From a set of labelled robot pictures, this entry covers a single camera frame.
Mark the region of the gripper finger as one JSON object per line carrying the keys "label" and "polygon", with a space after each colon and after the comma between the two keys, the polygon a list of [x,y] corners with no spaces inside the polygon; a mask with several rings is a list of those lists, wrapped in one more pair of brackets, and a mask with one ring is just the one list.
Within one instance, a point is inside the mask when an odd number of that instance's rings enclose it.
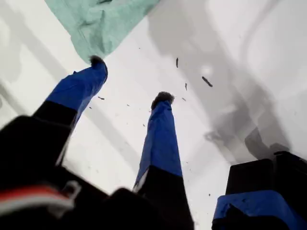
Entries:
{"label": "gripper finger", "polygon": [[90,64],[60,80],[33,114],[37,120],[57,127],[52,136],[60,138],[55,141],[59,150],[50,157],[53,165],[62,162],[64,149],[79,118],[107,80],[107,66],[100,57],[90,56]]}
{"label": "gripper finger", "polygon": [[173,100],[172,94],[159,92],[152,102],[133,190],[167,214],[189,216],[172,113]]}

